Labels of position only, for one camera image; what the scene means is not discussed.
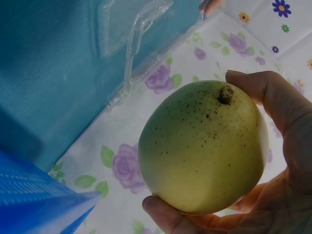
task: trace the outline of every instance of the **fingernail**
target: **fingernail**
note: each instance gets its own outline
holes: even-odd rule
[[[143,208],[143,210],[146,211],[147,201],[148,201],[149,199],[151,199],[152,197],[153,197],[153,196],[148,196],[148,197],[146,197],[146,198],[142,201],[142,208]]]
[[[239,74],[241,72],[239,71],[233,71],[233,70],[227,70],[227,73],[230,73],[230,74]]]

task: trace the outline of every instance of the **purple rose print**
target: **purple rose print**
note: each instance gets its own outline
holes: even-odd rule
[[[303,84],[300,81],[298,81],[298,83],[293,83],[293,87],[295,87],[299,93],[304,95]]]
[[[273,124],[273,132],[275,133],[276,138],[281,138],[282,137],[281,132],[277,129],[275,124]]]
[[[260,65],[264,65],[264,64],[265,64],[264,58],[256,57],[254,60],[255,60],[257,63],[259,63]]]
[[[172,90],[174,81],[170,77],[170,71],[170,66],[167,63],[160,65],[145,81],[146,87],[152,89],[156,94]]]
[[[137,194],[146,188],[137,160],[137,145],[121,144],[113,158],[114,176],[119,179],[124,189]]]
[[[235,50],[235,52],[240,54],[242,57],[246,57],[249,55],[249,50],[247,48],[246,42],[239,35],[234,35],[230,33],[229,44]]]
[[[159,232],[152,232],[152,230],[151,229],[148,229],[148,228],[144,228],[141,232],[140,232],[140,234],[159,234]]]
[[[272,159],[273,159],[272,150],[269,149],[268,163],[272,162]]]
[[[194,53],[199,60],[203,60],[207,57],[206,52],[199,48],[196,48]]]

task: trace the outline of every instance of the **hand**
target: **hand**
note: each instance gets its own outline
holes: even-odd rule
[[[229,71],[226,81],[263,104],[282,133],[287,168],[230,207],[244,214],[186,217],[153,196],[143,209],[166,234],[312,233],[312,103],[274,72]]]
[[[199,11],[200,13],[205,13],[208,15],[224,2],[225,0],[204,0],[199,6]]]

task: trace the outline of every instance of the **yellow flower print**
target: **yellow flower print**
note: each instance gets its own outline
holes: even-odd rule
[[[303,83],[301,83],[301,80],[297,80],[298,84],[303,87]]]
[[[243,23],[248,23],[249,21],[249,15],[247,15],[245,12],[241,12],[239,14],[239,19],[243,22]]]
[[[312,70],[312,59],[308,60],[308,67]]]

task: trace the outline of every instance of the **green leaf print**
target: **green leaf print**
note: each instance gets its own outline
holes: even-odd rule
[[[197,81],[199,81],[198,76],[193,76],[192,81],[193,81],[193,82],[197,82]]]
[[[254,48],[253,47],[248,47],[249,55],[252,56],[254,55]]]
[[[167,64],[168,65],[171,65],[171,63],[172,63],[172,57],[170,56],[169,58],[167,58],[167,60],[166,60],[166,62],[167,62]]]
[[[244,40],[246,40],[246,36],[243,32],[238,32],[238,35],[243,38]]]
[[[209,43],[209,45],[213,48],[220,48],[221,47],[221,44],[216,42],[216,41],[212,41]]]
[[[109,188],[107,181],[102,181],[96,185],[95,191],[102,193],[102,198],[105,198],[108,195]]]
[[[101,150],[101,161],[105,167],[107,168],[113,167],[113,157],[114,151],[112,151],[107,146],[103,145]]]
[[[87,189],[90,188],[95,181],[96,178],[91,175],[81,175],[75,180],[74,184],[82,189]]]
[[[90,232],[89,232],[89,234],[95,234],[96,233],[96,229],[95,228],[93,228]]]
[[[64,172],[58,172],[58,173],[57,173],[57,177],[60,177],[60,178],[64,177],[64,175],[65,175]]]
[[[177,89],[182,83],[182,75],[174,74],[171,78],[174,81],[174,89]]]
[[[138,220],[134,220],[132,222],[132,231],[134,234],[140,234],[142,230],[144,229],[144,224]]]
[[[222,48],[222,54],[223,55],[229,55],[230,54],[230,50],[229,50],[229,48],[228,47],[223,47]]]
[[[55,166],[52,168],[52,171],[58,171],[59,169],[61,169],[63,166],[63,162],[60,162],[58,164],[55,164]]]
[[[217,79],[220,79],[219,75],[217,73],[214,73],[214,77]]]
[[[55,179],[55,175],[53,175],[53,174],[50,174],[50,177],[52,177],[53,179]]]
[[[222,39],[224,39],[225,41],[229,41],[229,36],[225,32],[221,31],[220,33],[221,33]]]

